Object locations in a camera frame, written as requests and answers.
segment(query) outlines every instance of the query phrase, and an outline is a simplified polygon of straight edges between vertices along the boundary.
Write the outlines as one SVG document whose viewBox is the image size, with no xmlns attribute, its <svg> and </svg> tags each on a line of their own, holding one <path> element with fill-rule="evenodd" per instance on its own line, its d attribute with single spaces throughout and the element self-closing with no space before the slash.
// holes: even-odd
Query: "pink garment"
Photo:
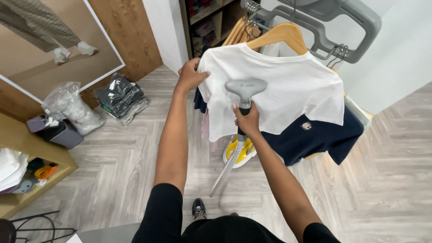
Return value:
<svg viewBox="0 0 432 243">
<path fill-rule="evenodd" d="M 209 139 L 209 109 L 206 109 L 206 113 L 203 115 L 203 121 L 201 122 L 201 138 Z M 210 151 L 214 152 L 217 148 L 217 141 L 210 142 Z"/>
</svg>

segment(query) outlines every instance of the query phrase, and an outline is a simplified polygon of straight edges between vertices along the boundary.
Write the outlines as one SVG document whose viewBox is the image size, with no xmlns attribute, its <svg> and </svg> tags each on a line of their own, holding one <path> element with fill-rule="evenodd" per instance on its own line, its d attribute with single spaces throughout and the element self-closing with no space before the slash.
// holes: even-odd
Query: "hand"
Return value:
<svg viewBox="0 0 432 243">
<path fill-rule="evenodd" d="M 175 90 L 183 93 L 188 93 L 192 89 L 198 87 L 198 85 L 208 76 L 210 72 L 197 73 L 198 63 L 200 58 L 194 58 L 187 61 L 182 68 L 178 70 L 180 78 L 178 79 Z"/>
<path fill-rule="evenodd" d="M 260 113 L 253 101 L 251 104 L 251 110 L 247 115 L 242 115 L 240 109 L 236 105 L 232 105 L 232 110 L 234 111 L 235 117 L 237 117 L 234 121 L 235 125 L 239 126 L 248 137 L 252 137 L 255 134 L 261 134 L 258 125 Z"/>
</svg>

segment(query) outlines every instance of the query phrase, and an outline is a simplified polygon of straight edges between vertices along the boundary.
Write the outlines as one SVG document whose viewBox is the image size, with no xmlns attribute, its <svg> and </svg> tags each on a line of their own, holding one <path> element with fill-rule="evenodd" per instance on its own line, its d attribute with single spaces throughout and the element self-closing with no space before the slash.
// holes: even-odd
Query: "clothing rack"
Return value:
<svg viewBox="0 0 432 243">
<path fill-rule="evenodd" d="M 327 60 L 331 56 L 343 56 L 343 60 L 349 63 L 356 63 L 366 53 L 372 42 L 375 40 L 381 29 L 381 18 L 372 9 L 360 0 L 278 0 L 288 6 L 280 5 L 272 11 L 266 10 L 253 0 L 241 0 L 241 6 L 248 16 L 248 22 L 252 23 L 266 32 L 272 26 L 276 16 L 290 19 L 291 22 L 302 26 L 315 35 L 315 42 L 309 51 L 322 60 Z M 321 20 L 331 21 L 337 16 L 344 14 L 352 18 L 366 32 L 365 37 L 355 50 L 343 49 L 343 44 L 330 41 L 325 34 L 323 23 L 311 18 L 306 14 Z M 265 24 L 260 24 L 256 19 L 262 19 Z M 322 56 L 317 53 L 318 49 L 328 53 Z"/>
</svg>

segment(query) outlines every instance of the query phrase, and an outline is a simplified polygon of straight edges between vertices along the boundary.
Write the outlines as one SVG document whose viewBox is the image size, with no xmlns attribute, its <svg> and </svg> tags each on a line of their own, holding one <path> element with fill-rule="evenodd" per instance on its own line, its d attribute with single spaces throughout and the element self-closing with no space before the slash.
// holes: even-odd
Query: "white t-shirt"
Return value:
<svg viewBox="0 0 432 243">
<path fill-rule="evenodd" d="M 209 141 L 236 134 L 232 104 L 240 97 L 225 89 L 228 80 L 257 78 L 267 89 L 254 95 L 260 130 L 280 134 L 299 116 L 343 125 L 343 85 L 339 76 L 307 52 L 295 57 L 268 57 L 246 43 L 208 49 L 198 72 L 211 75 L 199 85 L 209 109 Z"/>
</svg>

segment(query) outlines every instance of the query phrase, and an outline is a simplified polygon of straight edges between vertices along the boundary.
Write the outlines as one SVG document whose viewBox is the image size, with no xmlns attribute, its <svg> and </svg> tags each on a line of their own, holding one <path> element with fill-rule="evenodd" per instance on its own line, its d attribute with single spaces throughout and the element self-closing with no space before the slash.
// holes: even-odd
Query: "white sneaker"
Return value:
<svg viewBox="0 0 432 243">
<path fill-rule="evenodd" d="M 81 54 L 90 55 L 90 56 L 93 56 L 94 54 L 99 52 L 99 50 L 96 47 L 90 46 L 85 42 L 78 43 L 78 50 L 81 52 Z"/>
<path fill-rule="evenodd" d="M 67 58 L 70 55 L 70 52 L 64 48 L 64 47 L 57 47 L 54 49 L 54 62 L 57 65 L 62 65 L 63 63 L 67 62 Z"/>
</svg>

